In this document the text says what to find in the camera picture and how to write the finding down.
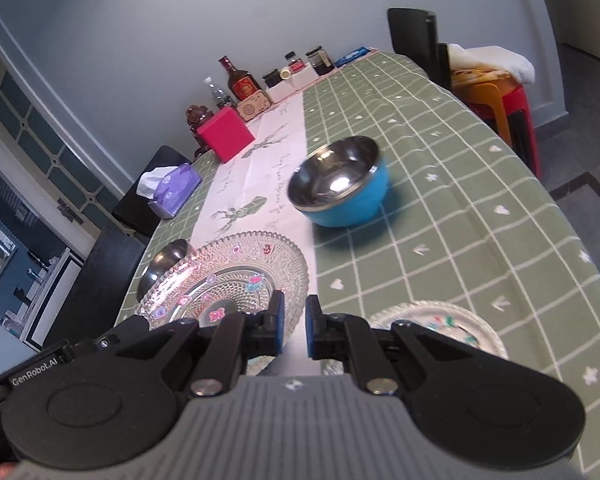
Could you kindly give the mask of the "person's right hand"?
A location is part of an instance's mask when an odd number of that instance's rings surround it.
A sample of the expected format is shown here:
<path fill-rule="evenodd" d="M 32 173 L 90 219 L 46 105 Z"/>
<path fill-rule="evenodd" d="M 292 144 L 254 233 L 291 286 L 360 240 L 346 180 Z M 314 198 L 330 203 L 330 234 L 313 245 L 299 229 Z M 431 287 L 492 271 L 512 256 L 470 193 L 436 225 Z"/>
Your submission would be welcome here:
<path fill-rule="evenodd" d="M 14 463 L 4 463 L 0 465 L 0 480 L 5 480 L 15 469 Z"/>

